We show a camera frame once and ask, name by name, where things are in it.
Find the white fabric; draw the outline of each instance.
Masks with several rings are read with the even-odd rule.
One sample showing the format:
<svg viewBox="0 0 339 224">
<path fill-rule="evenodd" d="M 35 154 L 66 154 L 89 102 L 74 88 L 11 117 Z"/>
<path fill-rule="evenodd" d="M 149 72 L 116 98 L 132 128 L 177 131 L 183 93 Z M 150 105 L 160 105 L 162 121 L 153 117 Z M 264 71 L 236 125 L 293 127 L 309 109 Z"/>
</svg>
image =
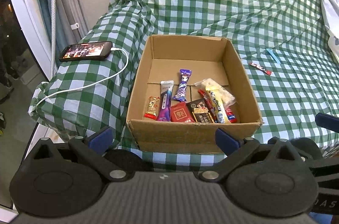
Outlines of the white fabric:
<svg viewBox="0 0 339 224">
<path fill-rule="evenodd" d="M 321 0 L 321 11 L 329 34 L 328 45 L 339 62 L 339 0 Z"/>
</svg>

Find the purple and white tube package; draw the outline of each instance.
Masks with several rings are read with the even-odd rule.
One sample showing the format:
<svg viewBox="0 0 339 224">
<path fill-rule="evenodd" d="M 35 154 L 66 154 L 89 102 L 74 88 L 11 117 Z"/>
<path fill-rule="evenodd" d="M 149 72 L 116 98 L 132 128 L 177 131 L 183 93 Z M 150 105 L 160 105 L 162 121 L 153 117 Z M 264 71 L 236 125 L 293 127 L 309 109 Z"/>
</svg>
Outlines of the purple and white tube package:
<svg viewBox="0 0 339 224">
<path fill-rule="evenodd" d="M 174 100 L 178 100 L 180 102 L 186 101 L 186 87 L 189 77 L 192 75 L 192 71 L 188 69 L 180 69 L 180 84 L 177 90 L 177 94 L 173 97 Z"/>
<path fill-rule="evenodd" d="M 171 99 L 174 81 L 161 81 L 160 112 L 157 121 L 171 121 Z"/>
</svg>

